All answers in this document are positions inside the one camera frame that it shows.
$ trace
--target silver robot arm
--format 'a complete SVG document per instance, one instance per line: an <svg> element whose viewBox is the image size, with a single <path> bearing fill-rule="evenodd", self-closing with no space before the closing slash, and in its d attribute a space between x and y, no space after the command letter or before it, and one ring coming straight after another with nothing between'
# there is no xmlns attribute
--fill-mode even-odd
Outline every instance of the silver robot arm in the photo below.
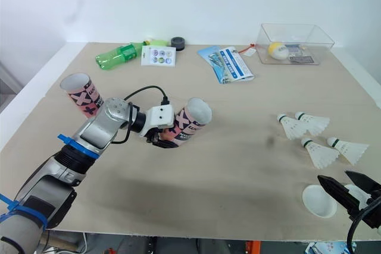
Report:
<svg viewBox="0 0 381 254"><path fill-rule="evenodd" d="M72 138L59 135L65 146L47 159L27 179L7 214L0 216L0 253L30 254L44 228L56 227L71 207L87 170L113 142L120 128L144 136L152 128L173 125L171 105L147 112L120 98L105 101L96 117L88 119Z"/></svg>

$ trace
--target blue strap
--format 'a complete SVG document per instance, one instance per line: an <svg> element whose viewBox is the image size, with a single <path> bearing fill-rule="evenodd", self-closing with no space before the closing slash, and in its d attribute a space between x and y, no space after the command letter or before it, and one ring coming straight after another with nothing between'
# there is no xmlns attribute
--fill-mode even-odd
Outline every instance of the blue strap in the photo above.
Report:
<svg viewBox="0 0 381 254"><path fill-rule="evenodd" d="M78 151L86 154L87 156L89 156L93 159L99 158L99 155L97 153L94 153L94 152L90 151L89 149L86 149L85 147L83 147L81 144L77 143L72 138L66 137L65 135L62 135L62 134L58 135L57 137L59 139L61 139L66 145L70 145L70 146L76 148Z"/></svg>
<svg viewBox="0 0 381 254"><path fill-rule="evenodd" d="M26 212L27 214L33 215L34 217L41 220L44 230L45 230L46 226L48 225L48 220L46 219L46 217L43 214L41 214L38 211L35 211L32 208L27 208L26 206L19 205L20 202L18 202L17 200L11 200L2 194L0 194L0 200L2 200L3 202L5 202L8 205L7 209L10 212L11 211L23 211L23 212Z"/></svg>

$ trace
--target card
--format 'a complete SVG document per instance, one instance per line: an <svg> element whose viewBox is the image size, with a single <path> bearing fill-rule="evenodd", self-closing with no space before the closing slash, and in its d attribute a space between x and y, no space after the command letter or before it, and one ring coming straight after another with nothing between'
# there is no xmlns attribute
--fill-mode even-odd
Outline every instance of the card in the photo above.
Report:
<svg viewBox="0 0 381 254"><path fill-rule="evenodd" d="M165 46L143 46L142 65L174 67L175 62L176 48Z"/></svg>
<svg viewBox="0 0 381 254"><path fill-rule="evenodd" d="M248 56L248 57L251 57L253 56L253 54L256 52L257 50L256 49L253 49L253 48L249 48L246 52L244 52L243 54L245 56Z"/></svg>
<svg viewBox="0 0 381 254"><path fill-rule="evenodd" d="M254 78L254 75L251 73L235 47L231 46L221 49L220 54L227 67L231 81L247 81Z"/></svg>

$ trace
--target white bowl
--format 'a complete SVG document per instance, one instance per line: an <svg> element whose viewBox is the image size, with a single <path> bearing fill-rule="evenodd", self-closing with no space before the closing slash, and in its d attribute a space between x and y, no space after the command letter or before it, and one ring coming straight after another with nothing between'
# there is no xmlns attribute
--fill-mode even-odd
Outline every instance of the white bowl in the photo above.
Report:
<svg viewBox="0 0 381 254"><path fill-rule="evenodd" d="M358 199L360 202L358 206L359 209L363 209L368 205L367 201L370 198L370 194L364 192L354 184L346 184L345 187L349 190L349 194Z"/></svg>
<svg viewBox="0 0 381 254"><path fill-rule="evenodd" d="M302 194L305 207L317 217L330 218L338 208L336 201L326 193L322 186L312 184Z"/></svg>

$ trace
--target pink patterned cup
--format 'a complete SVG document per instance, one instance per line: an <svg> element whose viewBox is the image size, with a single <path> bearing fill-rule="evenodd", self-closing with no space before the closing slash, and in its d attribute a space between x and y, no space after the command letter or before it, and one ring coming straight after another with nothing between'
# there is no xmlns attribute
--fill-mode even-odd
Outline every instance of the pink patterned cup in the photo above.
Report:
<svg viewBox="0 0 381 254"><path fill-rule="evenodd" d="M87 118L95 116L103 104L103 99L87 74L71 74L62 80L60 87Z"/></svg>
<svg viewBox="0 0 381 254"><path fill-rule="evenodd" d="M180 146L212 120L212 110L201 98L191 98L174 117L173 127L160 133L161 140Z"/></svg>

